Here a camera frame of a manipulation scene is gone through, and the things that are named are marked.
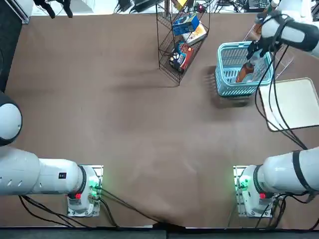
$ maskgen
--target orange bottle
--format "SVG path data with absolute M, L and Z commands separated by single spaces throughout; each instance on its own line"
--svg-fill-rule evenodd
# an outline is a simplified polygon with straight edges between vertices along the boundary
M 240 69 L 240 72 L 237 75 L 236 78 L 236 83 L 240 83 L 244 80 L 244 78 L 250 74 L 254 72 L 254 65 L 251 64 L 250 62 L 246 62 L 242 68 Z

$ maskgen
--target black wire shelf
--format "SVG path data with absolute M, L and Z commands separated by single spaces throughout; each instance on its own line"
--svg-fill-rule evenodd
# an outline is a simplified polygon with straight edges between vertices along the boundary
M 178 11 L 175 7 L 173 7 L 171 1 L 165 0 L 158 2 L 156 4 L 156 10 L 157 10 L 157 30 L 158 30 L 158 52 L 159 52 L 159 69 L 164 72 L 173 82 L 176 83 L 176 86 L 180 85 L 180 82 L 184 75 L 186 74 L 188 68 L 192 64 L 192 62 L 195 59 L 195 56 L 197 55 L 198 51 L 200 50 L 204 40 L 208 36 L 209 28 L 210 28 L 210 14 L 207 12 L 211 12 L 211 2 L 210 0 L 206 0 L 204 4 L 202 4 L 205 8 L 205 12 L 197 12 L 195 9 L 196 1 L 194 1 L 194 6 L 189 7 L 188 1 L 184 4 L 184 6 L 181 8 L 180 11 Z M 175 35 L 172 30 L 173 23 L 185 16 L 189 15 L 190 13 L 196 13 L 198 20 L 200 21 L 200 24 L 204 27 L 206 33 L 202 36 L 202 38 L 197 41 L 194 44 L 191 44 L 189 46 L 192 48 L 193 53 L 190 57 L 190 60 L 188 61 L 188 64 L 186 68 L 181 72 L 169 64 L 169 59 L 172 56 L 173 51 L 175 50 L 175 47 L 177 43 L 180 41 L 183 41 L 184 44 L 187 42 L 189 36 L 185 39 L 183 35 Z M 203 15 L 207 14 L 208 18 L 206 18 L 206 22 L 201 21 Z M 163 40 L 160 40 L 159 37 L 159 27 L 163 25 L 167 31 L 166 36 Z

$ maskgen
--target teal basket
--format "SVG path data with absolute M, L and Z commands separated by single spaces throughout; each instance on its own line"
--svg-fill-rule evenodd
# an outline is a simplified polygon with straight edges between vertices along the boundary
M 217 50 L 216 85 L 218 94 L 223 97 L 248 96 L 256 92 L 259 81 L 271 62 L 269 52 L 254 66 L 254 72 L 248 74 L 243 82 L 236 83 L 241 67 L 247 62 L 247 48 L 251 41 L 223 43 Z M 274 72 L 271 66 L 261 86 L 269 85 Z

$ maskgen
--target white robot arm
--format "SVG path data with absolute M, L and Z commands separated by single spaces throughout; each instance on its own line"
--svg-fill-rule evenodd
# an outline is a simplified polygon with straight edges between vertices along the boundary
M 252 42 L 247 59 L 255 52 L 263 56 L 274 44 L 286 44 L 319 58 L 319 22 L 312 20 L 310 3 L 282 0 L 276 11 L 262 19 L 261 38 Z M 275 194 L 307 193 L 312 196 L 309 200 L 313 198 L 319 192 L 318 156 L 319 147 L 269 157 L 262 165 L 248 166 L 239 179 L 247 215 L 260 217 Z
M 21 126 L 18 106 L 0 92 L 0 195 L 67 194 L 71 216 L 92 216 L 96 205 L 90 196 L 96 194 L 94 186 L 101 186 L 94 169 L 6 146 Z
M 263 56 L 275 43 L 286 44 L 319 57 L 319 22 L 313 22 L 311 0 L 282 0 L 276 11 L 268 16 L 264 13 L 258 16 L 264 23 L 261 38 L 252 43 L 248 60 L 260 49 L 260 55 Z

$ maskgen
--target brown table surface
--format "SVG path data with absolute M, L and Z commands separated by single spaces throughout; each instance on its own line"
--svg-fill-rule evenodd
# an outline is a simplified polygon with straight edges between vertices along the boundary
M 212 102 L 206 75 L 217 48 L 242 41 L 254 17 L 212 15 L 209 36 L 176 88 L 157 69 L 155 15 L 32 17 L 6 90 L 23 113 L 13 145 L 38 157 L 104 165 L 104 186 L 149 215 L 188 227 L 225 227 L 235 201 L 233 165 L 298 149 L 270 132 L 254 105 L 218 109 Z M 295 54 L 280 79 L 310 77 L 318 89 L 317 59 Z M 318 146 L 318 128 L 296 134 Z M 66 212 L 65 196 L 35 198 Z M 28 215 L 17 196 L 0 200 L 2 226 L 51 225 Z M 282 226 L 309 228 L 319 217 L 317 205 L 288 200 Z M 121 226 L 152 223 L 111 201 L 110 207 Z M 109 225 L 104 212 L 82 221 Z M 255 223 L 234 216 L 231 227 Z

